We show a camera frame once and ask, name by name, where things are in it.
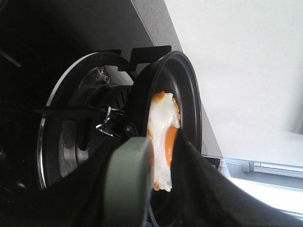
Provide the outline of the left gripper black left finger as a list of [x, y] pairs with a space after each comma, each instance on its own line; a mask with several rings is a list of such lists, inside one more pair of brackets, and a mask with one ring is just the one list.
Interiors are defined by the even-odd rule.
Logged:
[[104, 179], [117, 147], [99, 148], [65, 178], [44, 190], [0, 202], [2, 227], [95, 227], [102, 223]]

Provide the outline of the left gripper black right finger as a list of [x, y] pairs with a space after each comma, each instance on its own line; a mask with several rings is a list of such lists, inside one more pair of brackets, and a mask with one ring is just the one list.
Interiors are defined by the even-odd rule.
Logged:
[[301, 227], [303, 222], [253, 198], [202, 157], [178, 129], [171, 164], [178, 227]]

